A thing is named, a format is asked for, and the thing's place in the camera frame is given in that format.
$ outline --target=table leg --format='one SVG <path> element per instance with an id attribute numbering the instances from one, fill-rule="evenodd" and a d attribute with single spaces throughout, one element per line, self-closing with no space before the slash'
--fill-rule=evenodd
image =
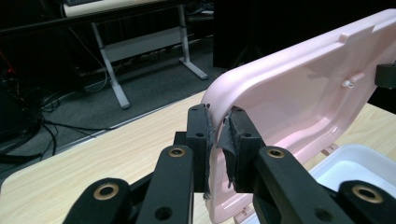
<path id="1" fill-rule="evenodd" d="M 190 54 L 189 54 L 189 40 L 187 39 L 187 29 L 186 29 L 186 21 L 184 18 L 184 7 L 183 5 L 178 6 L 178 16 L 180 21 L 180 36 L 181 36 L 181 46 L 183 48 L 183 58 L 180 58 L 180 61 L 186 65 L 195 75 L 197 75 L 200 79 L 207 79 L 208 76 L 201 69 L 199 69 L 195 64 L 190 62 Z"/>
<path id="2" fill-rule="evenodd" d="M 103 45 L 102 38 L 99 35 L 96 24 L 94 22 L 92 22 L 91 25 L 92 25 L 92 29 L 93 29 L 93 32 L 96 37 L 96 41 L 98 42 L 98 45 L 99 45 L 99 50 L 102 54 L 103 60 L 105 61 L 107 72 L 110 75 L 111 88 L 113 88 L 113 91 L 116 94 L 117 100 L 119 101 L 121 108 L 122 109 L 129 108 L 130 103 L 129 103 L 128 99 L 126 98 L 126 95 L 125 95 L 124 91 L 122 90 L 121 85 L 117 81 L 117 78 L 114 73 L 114 70 L 113 70 L 110 60 L 107 58 L 106 49 L 105 49 L 105 46 Z"/>

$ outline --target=table surface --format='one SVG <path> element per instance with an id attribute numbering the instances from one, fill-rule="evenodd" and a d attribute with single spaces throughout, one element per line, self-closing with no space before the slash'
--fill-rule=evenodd
<path id="1" fill-rule="evenodd" d="M 0 194 L 0 223 L 62 223 L 70 207 L 91 183 L 122 178 L 134 183 L 154 170 L 160 152 L 185 131 L 188 108 L 203 92 L 75 146 L 11 175 Z M 362 144 L 396 160 L 396 116 L 366 105 L 336 144 Z M 317 155 L 304 167 L 324 158 Z M 210 223 L 202 194 L 195 194 L 194 223 Z"/>

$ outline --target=pink lid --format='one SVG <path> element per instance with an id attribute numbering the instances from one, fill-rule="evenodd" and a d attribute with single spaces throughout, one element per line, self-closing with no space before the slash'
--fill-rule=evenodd
<path id="1" fill-rule="evenodd" d="M 210 104 L 217 133 L 227 112 L 239 106 L 267 146 L 286 148 L 303 163 L 346 131 L 376 88 L 376 66 L 395 60 L 396 9 L 389 9 L 223 74 L 202 103 Z M 213 222 L 251 203 L 250 195 L 223 183 L 220 149 L 212 150 L 210 174 L 206 205 Z"/>

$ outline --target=black bracket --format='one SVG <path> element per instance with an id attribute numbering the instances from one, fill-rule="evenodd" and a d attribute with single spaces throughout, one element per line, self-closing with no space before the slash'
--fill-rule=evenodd
<path id="1" fill-rule="evenodd" d="M 212 144 L 208 105 L 196 105 L 152 174 L 131 186 L 114 178 L 93 183 L 64 223 L 192 223 L 193 193 L 209 196 Z M 260 223 L 396 223 L 396 199 L 387 192 L 358 180 L 338 192 L 321 186 L 289 151 L 267 147 L 242 108 L 224 120 L 219 145 L 230 186 L 253 194 Z"/>

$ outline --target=keyboard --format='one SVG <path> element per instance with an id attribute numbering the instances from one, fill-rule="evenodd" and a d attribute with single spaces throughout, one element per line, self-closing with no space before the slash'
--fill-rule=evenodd
<path id="1" fill-rule="evenodd" d="M 64 3 L 67 4 L 68 7 L 74 7 L 82 4 L 87 4 L 91 2 L 97 2 L 102 0 L 64 0 Z"/>

